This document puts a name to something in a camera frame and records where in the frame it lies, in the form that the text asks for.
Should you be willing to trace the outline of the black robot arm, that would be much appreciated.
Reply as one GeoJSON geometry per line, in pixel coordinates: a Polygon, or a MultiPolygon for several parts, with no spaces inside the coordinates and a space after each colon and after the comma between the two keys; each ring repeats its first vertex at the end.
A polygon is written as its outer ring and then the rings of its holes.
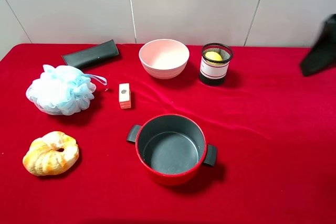
{"type": "Polygon", "coordinates": [[[304,77],[319,73],[335,64],[335,14],[323,24],[321,34],[300,63],[304,77]]]}

